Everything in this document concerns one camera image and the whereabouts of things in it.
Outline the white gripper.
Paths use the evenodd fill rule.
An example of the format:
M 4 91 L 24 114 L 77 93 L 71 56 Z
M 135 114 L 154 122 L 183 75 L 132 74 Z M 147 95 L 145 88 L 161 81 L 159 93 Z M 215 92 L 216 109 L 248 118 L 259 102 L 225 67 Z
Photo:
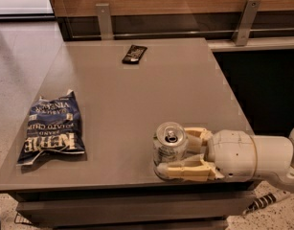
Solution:
M 221 130 L 214 135 L 205 127 L 186 127 L 188 150 L 199 153 L 208 146 L 207 161 L 201 154 L 155 167 L 164 179 L 196 182 L 220 179 L 225 182 L 250 180 L 257 165 L 252 138 L 243 131 Z

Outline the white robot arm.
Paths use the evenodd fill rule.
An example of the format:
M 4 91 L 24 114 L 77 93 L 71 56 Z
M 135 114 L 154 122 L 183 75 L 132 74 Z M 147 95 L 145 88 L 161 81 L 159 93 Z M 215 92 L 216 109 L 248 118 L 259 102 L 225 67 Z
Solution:
M 153 161 L 156 174 L 167 180 L 257 179 L 294 193 L 294 128 L 285 138 L 167 122 L 154 133 Z

